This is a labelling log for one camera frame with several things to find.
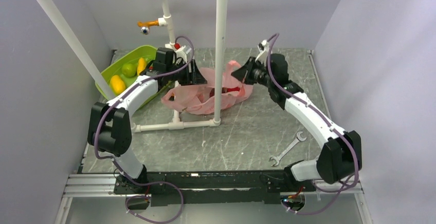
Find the pink plastic bag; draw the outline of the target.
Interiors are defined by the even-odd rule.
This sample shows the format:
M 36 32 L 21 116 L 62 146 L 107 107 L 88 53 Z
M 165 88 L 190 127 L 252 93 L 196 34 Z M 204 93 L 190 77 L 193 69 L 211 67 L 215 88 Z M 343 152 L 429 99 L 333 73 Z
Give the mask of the pink plastic bag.
M 253 85 L 243 84 L 231 76 L 234 69 L 240 67 L 241 65 L 236 61 L 230 61 L 225 66 L 225 71 L 222 74 L 222 87 L 241 87 L 243 95 L 241 97 L 220 95 L 221 110 L 228 109 L 245 101 L 253 92 Z M 201 67 L 199 70 L 207 80 L 207 84 L 178 85 L 170 89 L 161 98 L 161 103 L 167 108 L 181 113 L 187 112 L 194 115 L 208 115 L 213 113 L 215 97 L 210 98 L 206 91 L 215 87 L 215 70 L 206 67 Z

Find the green fake pear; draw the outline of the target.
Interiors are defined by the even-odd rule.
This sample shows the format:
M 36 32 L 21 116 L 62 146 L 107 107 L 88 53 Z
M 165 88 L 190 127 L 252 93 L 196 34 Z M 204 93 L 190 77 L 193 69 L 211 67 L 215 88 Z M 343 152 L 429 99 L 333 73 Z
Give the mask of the green fake pear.
M 126 78 L 132 78 L 137 75 L 137 65 L 133 63 L 125 63 L 121 67 L 121 73 Z

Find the yellow fake fruit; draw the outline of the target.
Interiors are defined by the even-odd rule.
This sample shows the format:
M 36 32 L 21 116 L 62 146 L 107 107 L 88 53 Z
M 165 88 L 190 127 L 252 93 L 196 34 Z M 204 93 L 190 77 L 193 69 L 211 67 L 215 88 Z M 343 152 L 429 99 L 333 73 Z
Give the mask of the yellow fake fruit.
M 126 90 L 126 84 L 119 75 L 113 75 L 110 79 L 110 87 L 116 96 Z

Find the dark red fake apple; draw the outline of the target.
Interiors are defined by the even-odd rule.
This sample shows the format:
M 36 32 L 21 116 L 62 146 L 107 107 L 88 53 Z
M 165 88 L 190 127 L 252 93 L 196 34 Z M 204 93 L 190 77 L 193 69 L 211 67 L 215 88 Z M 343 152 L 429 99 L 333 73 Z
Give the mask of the dark red fake apple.
M 210 98 L 214 97 L 215 88 L 211 88 L 210 90 L 206 91 L 206 93 Z M 233 88 L 222 87 L 221 95 L 241 97 L 243 95 L 243 92 L 241 91 L 241 87 L 233 87 Z

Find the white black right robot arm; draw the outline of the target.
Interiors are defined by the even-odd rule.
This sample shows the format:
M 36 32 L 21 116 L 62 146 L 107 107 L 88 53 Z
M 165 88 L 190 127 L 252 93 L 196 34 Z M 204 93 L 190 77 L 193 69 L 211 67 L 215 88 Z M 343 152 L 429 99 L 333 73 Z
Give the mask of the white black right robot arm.
M 354 175 L 362 168 L 361 137 L 334 124 L 312 104 L 307 94 L 289 78 L 285 57 L 270 56 L 269 63 L 250 57 L 232 76 L 247 85 L 261 84 L 270 98 L 294 116 L 317 141 L 321 152 L 316 159 L 301 160 L 285 167 L 284 186 L 295 191 L 304 181 L 321 179 L 332 184 Z

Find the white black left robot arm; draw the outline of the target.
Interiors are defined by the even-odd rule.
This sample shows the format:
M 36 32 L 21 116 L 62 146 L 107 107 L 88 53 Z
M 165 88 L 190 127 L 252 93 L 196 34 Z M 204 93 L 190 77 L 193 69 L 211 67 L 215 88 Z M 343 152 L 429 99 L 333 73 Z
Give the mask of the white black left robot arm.
M 197 70 L 193 50 L 158 48 L 155 58 L 146 64 L 131 86 L 106 103 L 95 103 L 91 109 L 88 143 L 94 147 L 96 158 L 114 164 L 134 193 L 143 192 L 149 181 L 146 166 L 131 148 L 131 117 L 170 82 L 185 85 L 206 82 Z

